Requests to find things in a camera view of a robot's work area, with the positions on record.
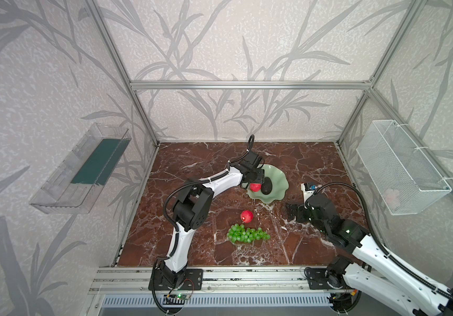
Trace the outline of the red fake pomegranate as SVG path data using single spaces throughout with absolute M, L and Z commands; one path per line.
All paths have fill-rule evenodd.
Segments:
M 253 221 L 253 213 L 249 210 L 245 210 L 241 212 L 240 218 L 243 223 L 250 223 L 251 221 Z
M 259 183 L 251 183 L 250 184 L 250 190 L 252 192 L 259 192 L 262 188 L 262 184 L 259 184 Z

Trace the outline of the green fake grape bunch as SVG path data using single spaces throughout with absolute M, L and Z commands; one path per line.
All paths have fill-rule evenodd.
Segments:
M 249 244 L 271 239 L 270 234 L 261 227 L 249 228 L 239 224 L 232 225 L 226 233 L 226 237 L 233 244 L 237 242 Z

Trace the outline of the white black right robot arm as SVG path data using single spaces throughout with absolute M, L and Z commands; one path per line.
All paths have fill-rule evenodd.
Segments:
M 341 218 L 322 193 L 326 187 L 303 183 L 303 203 L 286 205 L 290 220 L 312 225 L 348 254 L 337 256 L 326 269 L 306 268 L 309 286 L 351 288 L 400 315 L 453 315 L 453 288 L 412 267 L 357 222 Z

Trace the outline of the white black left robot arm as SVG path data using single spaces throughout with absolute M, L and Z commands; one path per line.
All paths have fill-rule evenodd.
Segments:
M 167 255 L 155 260 L 150 290 L 174 290 L 182 286 L 193 236 L 204 224 L 218 195 L 244 184 L 253 192 L 268 187 L 263 158 L 253 151 L 254 142 L 252 134 L 244 154 L 229 161 L 224 171 L 202 179 L 189 179 L 165 200 L 163 215 L 173 227 L 172 239 Z

